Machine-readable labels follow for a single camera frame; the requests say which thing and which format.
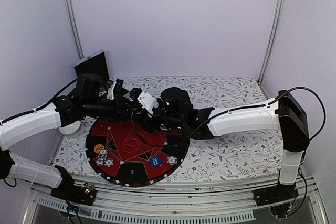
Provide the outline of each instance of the stack of poker chips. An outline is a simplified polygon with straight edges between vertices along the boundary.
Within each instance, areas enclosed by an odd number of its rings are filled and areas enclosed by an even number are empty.
[[[105,164],[106,160],[107,160],[107,150],[102,149],[100,150],[99,154],[98,154],[98,158],[97,158],[97,165],[98,166],[102,166]]]

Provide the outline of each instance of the vertical metal post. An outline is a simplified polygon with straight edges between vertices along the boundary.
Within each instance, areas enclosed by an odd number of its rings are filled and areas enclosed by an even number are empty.
[[[69,22],[70,22],[70,28],[72,31],[72,35],[73,35],[73,39],[75,41],[75,45],[76,45],[76,50],[77,50],[77,54],[78,54],[78,58],[82,59],[84,58],[84,54],[83,54],[83,48],[79,39],[79,34],[78,34],[78,29],[77,29],[77,24],[76,24],[76,19],[75,19],[75,13],[74,13],[74,7],[72,5],[72,0],[64,0],[65,2],[65,6],[67,9],[67,13],[68,13],[68,18],[69,18]]]
[[[279,27],[279,22],[280,22],[280,16],[281,16],[281,11],[282,11],[282,6],[284,5],[285,0],[277,0],[277,6],[274,14],[274,19],[273,19],[273,24],[272,24],[272,30],[268,39],[268,44],[267,44],[267,49],[264,57],[264,61],[262,63],[262,67],[259,73],[258,77],[258,83],[262,86],[265,80],[267,68],[270,62],[270,58],[272,55],[274,43],[276,40],[277,36],[277,31]]]

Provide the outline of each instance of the floral tablecloth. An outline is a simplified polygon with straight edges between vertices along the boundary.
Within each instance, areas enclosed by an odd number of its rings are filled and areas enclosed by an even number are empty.
[[[126,77],[124,87],[148,91],[154,97],[169,87],[188,91],[197,109],[227,108],[265,100],[251,78],[228,77]],[[85,139],[95,119],[82,121],[81,134],[64,137],[55,156],[55,165],[67,171],[96,176],[85,153]],[[249,131],[224,135],[214,140],[191,140],[186,159],[169,177],[158,183],[203,182],[241,179],[275,174],[281,165],[280,131]]]

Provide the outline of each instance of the vent grille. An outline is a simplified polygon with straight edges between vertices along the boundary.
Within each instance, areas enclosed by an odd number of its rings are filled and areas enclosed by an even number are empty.
[[[62,212],[67,211],[67,205],[56,199],[49,199],[43,196],[39,196],[38,203],[40,205],[56,209]],[[217,215],[217,216],[197,216],[197,217],[142,217],[142,216],[130,216],[123,214],[114,214],[108,211],[86,209],[83,213],[79,213],[80,216],[85,218],[102,220],[117,224],[234,224],[243,223],[246,221],[255,220],[252,211],[244,211],[234,214]]]

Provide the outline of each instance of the white wall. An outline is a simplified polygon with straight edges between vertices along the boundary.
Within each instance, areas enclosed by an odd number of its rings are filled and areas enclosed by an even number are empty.
[[[311,143],[304,164],[314,174],[330,223],[336,220],[336,0],[285,0],[264,89],[306,86],[323,100],[327,124]],[[311,134],[321,125],[318,101],[305,91],[294,96],[307,111]]]
[[[70,65],[77,59],[64,0],[0,0],[0,118],[49,100],[75,78]],[[11,150],[47,164],[59,139],[48,131]],[[22,221],[29,189],[23,181],[17,188],[0,181],[0,223]]]
[[[276,0],[73,0],[85,55],[113,76],[257,77]]]

